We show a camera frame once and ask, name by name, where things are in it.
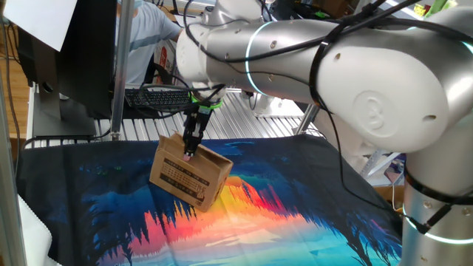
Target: cardboard box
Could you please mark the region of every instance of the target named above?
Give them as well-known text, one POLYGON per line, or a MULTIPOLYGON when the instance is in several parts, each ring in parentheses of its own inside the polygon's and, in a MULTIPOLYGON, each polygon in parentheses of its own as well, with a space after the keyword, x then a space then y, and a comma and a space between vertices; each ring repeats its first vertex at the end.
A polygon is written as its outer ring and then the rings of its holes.
MULTIPOLYGON (((373 188, 387 202, 389 202, 389 203, 392 202, 392 186, 391 185, 376 186, 376 187, 373 187, 373 188)), ((395 201, 396 208, 402 208, 402 205, 404 203, 404 186, 403 185, 396 185, 394 187, 394 201, 395 201)))
POLYGON ((149 181, 196 209, 207 211, 222 192, 233 163, 202 145, 189 162, 182 160, 183 155, 182 136, 160 136, 149 181))
MULTIPOLYGON (((176 42, 160 41, 157 43, 156 50, 154 51, 154 62, 164 67, 164 69, 171 74, 174 70, 175 56, 176 42)), ((162 84, 163 82, 160 77, 156 77, 153 83, 162 84)))
POLYGON ((350 2, 347 0, 325 0, 322 9, 333 18, 344 16, 350 2))

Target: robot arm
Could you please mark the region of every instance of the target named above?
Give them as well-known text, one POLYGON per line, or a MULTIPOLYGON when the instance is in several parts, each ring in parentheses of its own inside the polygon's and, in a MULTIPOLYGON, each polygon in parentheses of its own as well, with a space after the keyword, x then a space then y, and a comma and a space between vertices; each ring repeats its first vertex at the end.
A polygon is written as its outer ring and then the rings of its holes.
MULTIPOLYGON (((220 0, 213 11, 206 11, 202 24, 189 27, 200 45, 218 58, 248 58, 283 49, 325 36, 337 25, 313 20, 263 23, 259 3, 244 2, 220 0), (227 10, 232 9, 236 12, 229 16, 227 10)), ((445 11, 432 21, 455 28, 461 17, 472 14, 473 10, 445 11)), ((473 35, 473 27, 459 30, 473 35)), ((191 81, 313 103, 307 84, 317 49, 229 65, 209 58, 183 34, 177 65, 191 81)), ((318 93, 332 113, 377 147, 417 151, 472 110, 472 64, 472 51, 465 44, 430 31, 363 29, 340 38, 325 55, 317 76, 318 93)))
MULTIPOLYGON (((228 61, 322 37, 337 26, 308 20, 263 23, 260 10, 254 0, 219 0, 190 31, 212 55, 228 61)), ((473 8, 445 10, 429 20, 473 36, 473 8)), ((229 66, 209 58, 183 35, 177 65, 194 86, 226 84, 313 103, 308 82, 317 49, 229 66)), ((316 80, 333 114, 377 147, 408 153, 404 210, 415 220, 404 222, 401 265, 472 265, 473 47, 418 28, 363 29, 332 45, 316 80)), ((212 96, 217 104, 224 95, 222 90, 212 93, 195 96, 212 96)), ((188 156, 210 114, 205 109, 188 114, 188 156)))

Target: desk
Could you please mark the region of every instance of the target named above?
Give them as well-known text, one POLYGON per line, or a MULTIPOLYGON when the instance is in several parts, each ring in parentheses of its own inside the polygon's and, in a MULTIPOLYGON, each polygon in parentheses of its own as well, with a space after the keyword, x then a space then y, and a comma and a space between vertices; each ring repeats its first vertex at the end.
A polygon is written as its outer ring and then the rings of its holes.
MULTIPOLYGON (((33 136, 33 105, 34 89, 30 90, 30 102, 27 121, 27 139, 33 136)), ((121 140, 159 140, 159 136, 169 137, 174 132, 184 132, 183 113, 165 119, 124 119, 120 136, 121 140)), ((211 121, 207 125, 204 139, 234 139, 234 138, 266 138, 289 137, 293 135, 293 128, 301 123, 299 118, 256 118, 253 112, 245 107, 239 98, 239 90, 229 89, 221 108, 215 110, 211 121)), ((96 120, 97 136, 110 128, 110 120, 96 120)), ((308 134, 319 136, 315 130, 308 134)), ((109 141, 110 136, 98 141, 109 141)), ((38 140, 32 143, 33 148, 59 146, 75 143, 87 143, 85 140, 38 140)))

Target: black keyboard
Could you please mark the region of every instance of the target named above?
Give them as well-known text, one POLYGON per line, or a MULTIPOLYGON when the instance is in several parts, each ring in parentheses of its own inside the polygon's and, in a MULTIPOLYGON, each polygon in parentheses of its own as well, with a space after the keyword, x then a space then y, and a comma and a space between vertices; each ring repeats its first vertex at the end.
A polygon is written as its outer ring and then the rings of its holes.
POLYGON ((191 103, 188 92, 183 91, 159 91, 150 92, 143 90, 140 95, 139 89, 125 89, 125 99, 132 108, 143 108, 147 106, 175 109, 191 103))

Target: light blue shirt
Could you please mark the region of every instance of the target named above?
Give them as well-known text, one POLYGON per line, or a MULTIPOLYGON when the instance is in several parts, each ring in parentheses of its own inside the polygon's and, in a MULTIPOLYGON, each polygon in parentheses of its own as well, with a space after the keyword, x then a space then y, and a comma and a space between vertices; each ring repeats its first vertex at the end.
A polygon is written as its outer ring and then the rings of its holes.
MULTIPOLYGON (((143 2, 137 10, 138 14, 133 18, 130 36, 127 83, 142 83, 157 43, 174 38, 180 32, 180 27, 167 18, 156 5, 143 2)), ((118 39, 118 18, 116 33, 115 43, 118 39)))

